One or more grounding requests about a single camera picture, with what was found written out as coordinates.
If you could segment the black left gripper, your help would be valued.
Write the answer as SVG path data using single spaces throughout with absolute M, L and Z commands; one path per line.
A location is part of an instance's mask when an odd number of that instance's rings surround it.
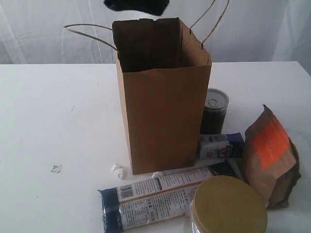
M 169 0 L 104 0 L 104 5 L 112 11 L 139 11 L 153 16 L 161 16 Z

